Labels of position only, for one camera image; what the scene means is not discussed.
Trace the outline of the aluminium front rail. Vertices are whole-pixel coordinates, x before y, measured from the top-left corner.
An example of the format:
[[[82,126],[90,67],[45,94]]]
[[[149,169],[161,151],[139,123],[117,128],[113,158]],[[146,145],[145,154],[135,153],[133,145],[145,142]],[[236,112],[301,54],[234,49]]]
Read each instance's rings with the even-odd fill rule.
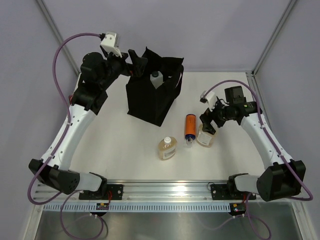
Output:
[[[209,184],[229,184],[226,181],[108,181],[107,184],[123,185],[122,200],[114,201],[211,201]],[[59,193],[49,186],[37,183],[32,199],[36,202],[63,201],[71,196],[72,201],[102,201],[79,200],[80,190],[74,194]]]

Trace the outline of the left aluminium corner post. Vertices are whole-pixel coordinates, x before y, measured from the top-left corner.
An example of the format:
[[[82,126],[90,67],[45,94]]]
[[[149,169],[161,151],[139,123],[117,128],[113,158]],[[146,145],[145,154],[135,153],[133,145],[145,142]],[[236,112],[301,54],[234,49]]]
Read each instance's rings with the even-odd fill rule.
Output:
[[[50,13],[49,8],[46,5],[45,1],[44,0],[34,0],[34,2],[36,3],[41,15],[44,17],[44,20],[45,20],[46,24],[48,25],[51,33],[53,34],[56,42],[60,45],[63,42],[64,38],[63,38],[63,36],[57,26],[52,14]],[[61,51],[63,52],[63,55],[67,59],[67,62],[69,63],[73,72],[76,75],[78,75],[80,73],[80,69],[79,69],[78,65],[76,64],[76,61],[74,60],[68,47],[65,45]]]

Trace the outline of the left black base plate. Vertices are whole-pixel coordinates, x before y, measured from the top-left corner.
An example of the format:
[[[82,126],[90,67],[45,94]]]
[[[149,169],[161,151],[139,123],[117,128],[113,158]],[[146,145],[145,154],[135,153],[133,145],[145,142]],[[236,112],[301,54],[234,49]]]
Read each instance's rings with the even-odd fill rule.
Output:
[[[109,184],[107,183],[101,187],[98,191],[84,190],[79,194],[79,200],[88,201],[100,201],[100,200],[111,200],[119,201],[123,198],[123,184]]]

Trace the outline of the orange spray can blue cap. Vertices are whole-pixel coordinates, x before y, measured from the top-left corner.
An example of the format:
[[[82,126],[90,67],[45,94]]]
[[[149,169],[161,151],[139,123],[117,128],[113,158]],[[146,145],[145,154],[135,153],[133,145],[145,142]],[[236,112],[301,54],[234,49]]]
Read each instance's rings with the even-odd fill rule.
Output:
[[[184,139],[186,145],[190,147],[196,139],[196,116],[194,114],[187,114],[185,117]]]

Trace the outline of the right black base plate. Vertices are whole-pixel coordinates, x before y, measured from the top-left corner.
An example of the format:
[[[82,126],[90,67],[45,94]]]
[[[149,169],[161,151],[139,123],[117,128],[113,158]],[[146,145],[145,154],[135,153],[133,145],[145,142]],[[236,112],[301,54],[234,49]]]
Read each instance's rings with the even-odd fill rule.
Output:
[[[237,191],[237,190],[229,190],[226,183],[224,184],[216,184],[210,183],[210,193],[211,198],[214,201],[218,200],[246,200],[249,192],[246,191]]]

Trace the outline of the aluminium corner post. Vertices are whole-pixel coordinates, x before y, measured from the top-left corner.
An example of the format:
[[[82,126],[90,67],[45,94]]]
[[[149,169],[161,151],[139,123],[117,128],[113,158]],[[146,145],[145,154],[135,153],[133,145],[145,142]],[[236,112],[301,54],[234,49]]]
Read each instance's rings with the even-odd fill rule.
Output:
[[[276,40],[278,39],[278,36],[284,29],[286,22],[288,21],[289,17],[291,16],[294,8],[296,7],[299,0],[290,0],[285,7],[284,11],[282,12],[277,24],[275,25],[275,28],[272,31],[272,34],[270,38],[268,39],[260,57],[258,58],[257,63],[254,65],[253,70],[251,71],[251,74],[255,77],[257,73],[259,72],[261,66],[263,65],[265,59],[267,58],[269,52],[271,51],[273,45],[275,44]]]
[[[44,20],[45,20],[46,24],[48,25],[51,33],[53,34],[56,42],[60,45],[63,42],[64,38],[63,38],[63,36],[57,26],[52,14],[50,13],[49,8],[46,5],[45,1],[44,0],[34,0],[34,2],[36,3],[41,15],[44,17]],[[80,73],[80,69],[79,69],[78,65],[76,64],[76,61],[74,60],[68,47],[65,45],[61,51],[63,52],[63,55],[67,59],[67,62],[69,63],[73,72],[76,75],[78,75]]]

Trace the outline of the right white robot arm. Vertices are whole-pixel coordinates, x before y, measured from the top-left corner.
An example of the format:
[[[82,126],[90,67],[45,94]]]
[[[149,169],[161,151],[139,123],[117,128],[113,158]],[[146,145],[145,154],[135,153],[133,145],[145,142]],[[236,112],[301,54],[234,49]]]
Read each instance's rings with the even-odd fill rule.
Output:
[[[233,199],[244,192],[259,195],[270,202],[282,198],[294,199],[301,193],[306,166],[295,161],[282,148],[263,115],[256,99],[247,101],[241,86],[224,90],[223,103],[212,90],[204,91],[200,102],[208,104],[200,115],[202,130],[214,135],[227,121],[236,121],[252,140],[264,166],[260,176],[239,173],[228,178],[226,192]]]

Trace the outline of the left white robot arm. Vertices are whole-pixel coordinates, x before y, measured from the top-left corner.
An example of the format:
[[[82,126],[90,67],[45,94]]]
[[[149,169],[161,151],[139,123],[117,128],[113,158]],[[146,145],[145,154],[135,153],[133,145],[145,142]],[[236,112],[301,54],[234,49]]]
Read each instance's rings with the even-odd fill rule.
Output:
[[[142,76],[147,62],[132,49],[122,56],[91,52],[83,57],[65,122],[41,159],[32,159],[28,165],[36,179],[66,195],[76,190],[90,191],[98,200],[107,195],[105,178],[70,170],[71,161],[86,129],[108,98],[106,90],[120,75]]]

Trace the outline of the black canvas bag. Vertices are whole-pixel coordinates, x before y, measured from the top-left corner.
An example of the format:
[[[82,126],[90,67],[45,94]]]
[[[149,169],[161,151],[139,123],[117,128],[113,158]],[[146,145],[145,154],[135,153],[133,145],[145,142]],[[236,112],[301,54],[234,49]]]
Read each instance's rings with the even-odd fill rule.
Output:
[[[180,95],[184,58],[161,57],[148,48],[142,57],[147,59],[143,75],[130,77],[125,86],[128,114],[160,127],[174,100]],[[163,83],[158,88],[151,82],[151,74],[155,71],[163,75]]]

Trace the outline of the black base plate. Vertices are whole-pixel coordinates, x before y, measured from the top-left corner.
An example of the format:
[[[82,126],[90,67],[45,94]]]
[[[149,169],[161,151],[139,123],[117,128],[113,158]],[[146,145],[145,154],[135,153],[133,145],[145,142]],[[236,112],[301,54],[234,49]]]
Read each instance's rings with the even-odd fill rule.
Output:
[[[246,200],[249,192],[246,191],[237,191],[237,190],[229,190],[226,183],[224,184],[216,184],[210,183],[210,193],[211,198],[214,201],[218,200]]]
[[[101,187],[98,191],[84,190],[79,194],[79,200],[88,201],[100,201],[100,200],[111,200],[119,201],[123,198],[123,184],[109,184],[107,183]]]

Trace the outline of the right aluminium corner post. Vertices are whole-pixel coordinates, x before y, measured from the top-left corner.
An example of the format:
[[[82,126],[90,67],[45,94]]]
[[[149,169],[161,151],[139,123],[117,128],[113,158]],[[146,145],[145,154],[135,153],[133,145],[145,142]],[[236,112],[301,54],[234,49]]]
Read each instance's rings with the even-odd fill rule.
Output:
[[[278,39],[278,36],[284,29],[286,22],[288,21],[289,17],[291,16],[294,8],[296,7],[299,0],[290,0],[285,7],[284,11],[282,12],[277,24],[275,25],[275,28],[272,31],[272,34],[270,38],[268,39],[260,57],[258,58],[257,63],[254,65],[253,70],[251,71],[251,74],[255,77],[257,73],[259,72],[261,66],[263,65],[265,59],[267,58],[269,52],[271,51],[273,45],[275,44],[276,40]]]

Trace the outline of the amber soap bottle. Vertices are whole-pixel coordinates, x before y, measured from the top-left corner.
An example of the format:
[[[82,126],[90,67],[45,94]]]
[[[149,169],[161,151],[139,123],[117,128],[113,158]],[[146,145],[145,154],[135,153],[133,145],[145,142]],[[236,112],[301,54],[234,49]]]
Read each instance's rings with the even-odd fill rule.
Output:
[[[213,145],[216,134],[211,134],[203,130],[203,124],[200,124],[197,130],[196,141],[199,145],[210,148]]]
[[[177,150],[177,140],[173,136],[166,136],[162,139],[158,146],[158,157],[160,160],[165,161],[172,158]]]

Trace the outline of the red bottle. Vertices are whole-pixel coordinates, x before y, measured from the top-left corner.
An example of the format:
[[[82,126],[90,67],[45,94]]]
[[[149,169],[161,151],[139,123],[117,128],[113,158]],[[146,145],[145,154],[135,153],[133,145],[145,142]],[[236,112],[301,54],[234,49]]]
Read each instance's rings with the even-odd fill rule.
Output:
[[[69,100],[69,104],[70,104],[70,105],[72,105],[73,96],[74,96],[73,94],[71,94],[71,95],[68,96],[68,100]]]

